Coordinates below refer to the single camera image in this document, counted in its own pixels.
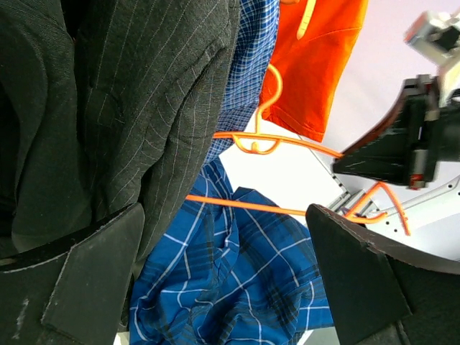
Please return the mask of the black shirt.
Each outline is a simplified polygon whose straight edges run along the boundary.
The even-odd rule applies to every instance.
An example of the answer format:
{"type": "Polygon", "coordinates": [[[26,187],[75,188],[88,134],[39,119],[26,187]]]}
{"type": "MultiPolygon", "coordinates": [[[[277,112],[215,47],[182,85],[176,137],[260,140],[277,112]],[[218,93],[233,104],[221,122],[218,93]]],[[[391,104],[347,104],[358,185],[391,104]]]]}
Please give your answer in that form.
{"type": "Polygon", "coordinates": [[[1,196],[20,252],[88,218],[73,66],[59,1],[1,3],[1,196]]]}

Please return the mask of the light blue checked shirt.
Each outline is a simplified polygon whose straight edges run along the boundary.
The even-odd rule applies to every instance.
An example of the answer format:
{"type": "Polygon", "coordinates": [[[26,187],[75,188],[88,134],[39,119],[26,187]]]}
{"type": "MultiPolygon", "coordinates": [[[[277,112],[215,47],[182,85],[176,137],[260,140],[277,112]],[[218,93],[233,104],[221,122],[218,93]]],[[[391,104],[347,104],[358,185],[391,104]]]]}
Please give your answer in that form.
{"type": "Polygon", "coordinates": [[[277,39],[279,1],[243,0],[239,3],[239,30],[217,132],[242,132],[246,129],[258,107],[277,39]]]}

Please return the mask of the dark pinstripe shirt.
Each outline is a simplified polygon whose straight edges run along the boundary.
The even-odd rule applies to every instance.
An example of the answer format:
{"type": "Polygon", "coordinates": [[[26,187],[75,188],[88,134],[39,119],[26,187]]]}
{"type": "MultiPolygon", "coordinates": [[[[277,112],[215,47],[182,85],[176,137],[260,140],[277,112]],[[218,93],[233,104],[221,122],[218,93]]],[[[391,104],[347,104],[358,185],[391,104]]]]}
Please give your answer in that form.
{"type": "Polygon", "coordinates": [[[88,218],[77,230],[141,203],[142,261],[206,157],[236,45],[239,3],[59,2],[73,41],[88,199],[88,218]]]}

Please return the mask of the orange t-shirt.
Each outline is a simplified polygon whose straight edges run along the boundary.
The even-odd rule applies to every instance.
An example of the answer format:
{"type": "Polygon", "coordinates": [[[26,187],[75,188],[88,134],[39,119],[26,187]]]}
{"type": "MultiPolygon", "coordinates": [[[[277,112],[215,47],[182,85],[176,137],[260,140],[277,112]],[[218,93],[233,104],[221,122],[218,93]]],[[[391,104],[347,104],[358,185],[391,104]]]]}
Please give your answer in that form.
{"type": "Polygon", "coordinates": [[[368,3],[317,0],[305,35],[297,40],[305,3],[280,6],[270,63],[282,76],[283,90],[262,117],[302,137],[322,142],[336,88],[362,29],[368,3]]]}

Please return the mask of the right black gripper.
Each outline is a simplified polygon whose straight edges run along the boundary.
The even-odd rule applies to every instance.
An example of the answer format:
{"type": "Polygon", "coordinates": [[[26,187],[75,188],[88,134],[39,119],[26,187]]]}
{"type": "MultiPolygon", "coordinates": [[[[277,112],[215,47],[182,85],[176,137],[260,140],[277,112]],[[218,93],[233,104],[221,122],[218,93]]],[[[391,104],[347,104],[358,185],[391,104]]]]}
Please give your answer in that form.
{"type": "Polygon", "coordinates": [[[438,78],[404,82],[382,120],[334,160],[334,173],[421,189],[434,178],[434,124],[440,117],[438,78]],[[395,129],[400,117],[404,130],[395,129]]]}

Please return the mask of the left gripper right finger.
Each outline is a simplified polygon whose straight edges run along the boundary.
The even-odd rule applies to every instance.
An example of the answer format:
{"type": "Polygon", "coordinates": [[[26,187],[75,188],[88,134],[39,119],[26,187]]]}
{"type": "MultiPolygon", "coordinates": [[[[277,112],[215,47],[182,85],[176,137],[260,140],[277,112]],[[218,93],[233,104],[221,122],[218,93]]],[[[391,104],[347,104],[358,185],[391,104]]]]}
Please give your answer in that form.
{"type": "Polygon", "coordinates": [[[341,344],[458,344],[459,263],[311,204],[306,222],[341,344]]]}

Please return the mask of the orange hanger of plaid shirt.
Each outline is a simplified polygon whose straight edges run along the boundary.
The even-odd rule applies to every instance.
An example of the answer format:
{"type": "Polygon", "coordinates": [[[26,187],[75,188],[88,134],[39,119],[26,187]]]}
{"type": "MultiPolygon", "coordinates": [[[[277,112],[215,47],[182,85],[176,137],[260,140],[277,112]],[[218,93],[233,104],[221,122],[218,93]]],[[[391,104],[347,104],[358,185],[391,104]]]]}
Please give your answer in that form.
{"type": "MultiPolygon", "coordinates": [[[[281,0],[281,4],[287,5],[287,6],[293,6],[296,4],[300,3],[300,0],[281,0]]],[[[303,36],[305,35],[305,32],[308,28],[308,25],[311,21],[311,18],[313,16],[313,11],[316,7],[316,0],[307,0],[305,3],[305,8],[303,10],[303,14],[300,20],[300,24],[298,26],[297,32],[296,32],[296,39],[301,40],[303,36]]]]}

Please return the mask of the dark blue plaid shirt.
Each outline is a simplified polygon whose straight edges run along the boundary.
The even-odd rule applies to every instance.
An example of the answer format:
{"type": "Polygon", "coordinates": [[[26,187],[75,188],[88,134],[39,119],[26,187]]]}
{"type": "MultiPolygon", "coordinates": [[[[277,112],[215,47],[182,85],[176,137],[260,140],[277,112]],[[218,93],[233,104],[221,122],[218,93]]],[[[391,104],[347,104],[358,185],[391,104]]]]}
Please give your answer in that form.
{"type": "Polygon", "coordinates": [[[296,344],[334,324],[308,228],[186,201],[145,261],[131,344],[296,344]]]}

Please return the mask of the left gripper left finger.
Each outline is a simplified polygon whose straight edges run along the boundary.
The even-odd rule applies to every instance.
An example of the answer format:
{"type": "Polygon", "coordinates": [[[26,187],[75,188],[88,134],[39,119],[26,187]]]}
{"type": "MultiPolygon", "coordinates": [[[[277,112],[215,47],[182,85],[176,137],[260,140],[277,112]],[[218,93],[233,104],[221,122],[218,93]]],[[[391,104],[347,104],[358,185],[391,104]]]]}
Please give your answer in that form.
{"type": "Polygon", "coordinates": [[[2,344],[112,344],[144,226],[138,203],[1,260],[2,344]]]}

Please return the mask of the orange hanger of blue shirt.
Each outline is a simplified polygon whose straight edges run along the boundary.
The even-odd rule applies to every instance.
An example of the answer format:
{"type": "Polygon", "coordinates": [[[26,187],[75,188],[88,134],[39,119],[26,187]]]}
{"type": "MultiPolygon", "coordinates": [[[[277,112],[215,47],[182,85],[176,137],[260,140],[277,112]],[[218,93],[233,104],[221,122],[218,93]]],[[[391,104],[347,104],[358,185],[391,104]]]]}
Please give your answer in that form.
{"type": "MultiPolygon", "coordinates": [[[[268,109],[273,105],[281,96],[283,90],[283,81],[282,76],[278,69],[274,65],[268,65],[267,71],[269,74],[273,75],[276,80],[276,90],[275,94],[271,96],[267,101],[263,102],[256,111],[255,122],[254,122],[254,131],[253,132],[216,132],[214,134],[215,139],[231,139],[236,147],[247,154],[252,155],[270,155],[272,154],[281,144],[291,144],[294,146],[305,147],[330,157],[339,159],[343,157],[340,152],[334,151],[327,147],[321,146],[319,144],[314,144],[306,142],[300,139],[293,139],[290,137],[274,135],[274,134],[265,134],[261,131],[262,115],[265,109],[268,109]]],[[[375,183],[364,195],[356,202],[354,206],[351,207],[349,211],[345,214],[344,218],[356,223],[356,224],[376,224],[383,219],[387,218],[387,212],[384,211],[377,216],[372,218],[365,218],[358,214],[358,211],[363,209],[370,198],[379,190],[382,189],[391,200],[393,206],[396,208],[396,213],[402,224],[403,231],[405,235],[410,236],[411,231],[408,224],[408,218],[406,216],[405,210],[398,200],[396,194],[391,190],[391,188],[383,182],[375,183]]],[[[306,211],[295,210],[289,208],[281,208],[279,206],[267,206],[256,203],[247,203],[242,201],[232,201],[223,198],[212,198],[208,196],[199,196],[199,195],[187,195],[185,198],[187,201],[195,201],[200,203],[209,203],[219,206],[228,206],[235,208],[245,208],[253,211],[266,211],[276,214],[285,214],[290,216],[305,216],[306,211]]]]}

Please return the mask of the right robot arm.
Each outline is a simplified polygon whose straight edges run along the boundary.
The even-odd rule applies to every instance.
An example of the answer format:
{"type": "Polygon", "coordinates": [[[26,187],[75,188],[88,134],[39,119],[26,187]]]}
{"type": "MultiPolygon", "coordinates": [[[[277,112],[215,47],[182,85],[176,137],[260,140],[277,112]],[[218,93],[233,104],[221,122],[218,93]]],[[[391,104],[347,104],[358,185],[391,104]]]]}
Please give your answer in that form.
{"type": "Polygon", "coordinates": [[[459,260],[459,91],[437,77],[407,79],[382,120],[332,164],[339,175],[387,183],[401,202],[369,229],[459,260]]]}

